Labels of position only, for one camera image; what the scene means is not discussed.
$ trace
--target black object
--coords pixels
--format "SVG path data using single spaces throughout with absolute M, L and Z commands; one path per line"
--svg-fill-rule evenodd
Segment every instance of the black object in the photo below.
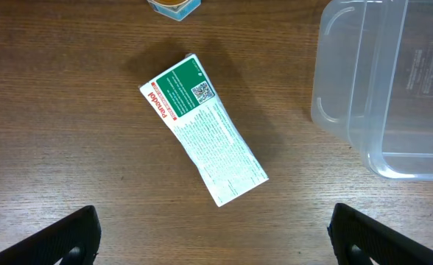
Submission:
M 339 265 L 433 264 L 433 250 L 338 203 L 328 227 Z
M 85 206 L 42 231 L 0 252 L 0 265 L 90 265 L 99 249 L 101 229 L 94 206 Z

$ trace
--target clear plastic container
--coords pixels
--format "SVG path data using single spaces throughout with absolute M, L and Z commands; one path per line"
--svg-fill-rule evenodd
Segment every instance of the clear plastic container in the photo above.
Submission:
M 333 0 L 311 117 L 373 172 L 433 180 L 433 0 Z

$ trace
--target wooden table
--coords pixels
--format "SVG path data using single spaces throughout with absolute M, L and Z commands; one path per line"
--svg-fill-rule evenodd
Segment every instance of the wooden table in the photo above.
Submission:
M 0 0 L 0 251 L 95 205 L 96 264 L 335 264 L 346 202 L 433 248 L 433 183 L 387 181 L 310 119 L 328 0 Z M 138 92 L 196 53 L 270 181 L 218 208 Z

